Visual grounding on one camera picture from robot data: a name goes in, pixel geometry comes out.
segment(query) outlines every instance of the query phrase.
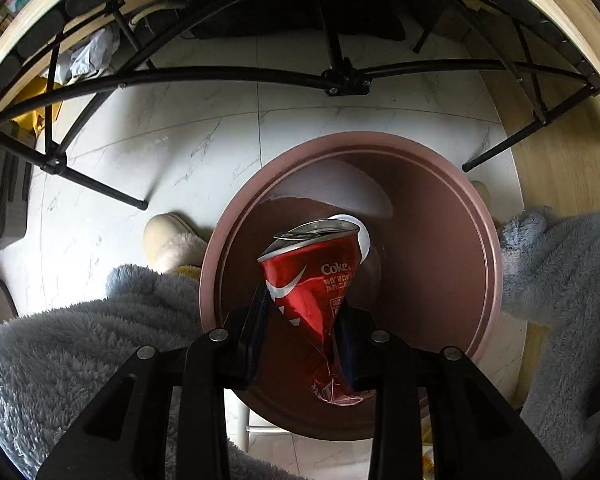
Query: screw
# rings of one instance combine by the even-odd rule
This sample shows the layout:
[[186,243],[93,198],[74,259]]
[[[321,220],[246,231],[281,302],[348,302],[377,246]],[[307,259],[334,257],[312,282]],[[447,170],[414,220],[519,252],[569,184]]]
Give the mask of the screw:
[[444,354],[445,358],[447,358],[449,361],[459,361],[462,357],[462,352],[459,348],[456,348],[455,346],[446,347]]
[[141,346],[136,352],[139,359],[151,359],[155,355],[155,348],[152,346]]
[[211,339],[211,341],[214,341],[216,343],[224,341],[228,337],[229,337],[229,333],[224,328],[216,328],[215,330],[212,330],[211,332],[209,332],[209,339]]
[[386,330],[374,330],[371,333],[371,341],[375,343],[386,343],[389,341],[389,333]]

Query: crushed coke can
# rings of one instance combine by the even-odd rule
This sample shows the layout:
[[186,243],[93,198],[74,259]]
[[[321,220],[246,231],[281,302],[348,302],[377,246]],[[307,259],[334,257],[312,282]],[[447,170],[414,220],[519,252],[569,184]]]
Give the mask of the crushed coke can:
[[291,325],[319,352],[307,363],[312,389],[325,402],[357,404],[340,375],[333,323],[360,264],[360,228],[341,219],[315,220],[276,235],[258,262],[271,298]]

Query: pink round tray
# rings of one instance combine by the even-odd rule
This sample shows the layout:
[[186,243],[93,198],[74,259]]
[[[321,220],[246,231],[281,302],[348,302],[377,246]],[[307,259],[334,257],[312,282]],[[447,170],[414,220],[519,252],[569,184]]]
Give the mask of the pink round tray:
[[[389,134],[347,132],[311,140],[254,175],[222,215],[200,284],[205,331],[247,306],[256,259],[275,233],[348,213],[373,243],[347,295],[378,328],[409,345],[461,348],[477,362],[500,309],[502,270],[490,215],[464,174],[429,148]],[[312,438],[370,438],[374,402],[333,406],[314,396],[309,343],[272,312],[262,368],[238,396],[280,428]]]

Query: fuzzy slipper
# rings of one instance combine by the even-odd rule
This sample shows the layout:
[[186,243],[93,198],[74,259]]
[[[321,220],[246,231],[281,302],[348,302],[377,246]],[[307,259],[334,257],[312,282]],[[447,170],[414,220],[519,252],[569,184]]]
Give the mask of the fuzzy slipper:
[[151,218],[143,236],[144,254],[156,272],[169,272],[181,266],[202,266],[206,242],[174,213]]

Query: marble floor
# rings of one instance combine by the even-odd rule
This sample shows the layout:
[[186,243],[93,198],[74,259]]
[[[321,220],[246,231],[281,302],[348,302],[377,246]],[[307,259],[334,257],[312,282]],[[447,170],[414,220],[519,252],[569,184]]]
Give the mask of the marble floor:
[[[432,36],[415,55],[408,42],[342,37],[355,66],[410,59],[467,57]],[[328,66],[314,31],[230,40],[178,38],[153,58],[159,67],[235,64],[319,74]],[[88,102],[62,105],[56,140]],[[185,214],[208,237],[225,206],[262,165],[289,148],[335,132],[371,130],[408,137],[460,166],[505,138],[478,73],[439,73],[377,80],[369,96],[331,98],[311,89],[244,82],[157,84],[118,90],[72,144],[69,165],[138,198],[139,211],[56,176],[34,170],[27,235],[0,252],[0,276],[21,316],[100,298],[109,271],[145,265],[141,236],[151,216]],[[512,155],[505,152],[469,175],[491,191],[499,219],[522,210]],[[480,368],[510,396],[525,324],[502,314]],[[235,403],[228,392],[228,433]],[[320,442],[291,434],[251,437],[250,453],[314,479],[366,478],[370,442]]]

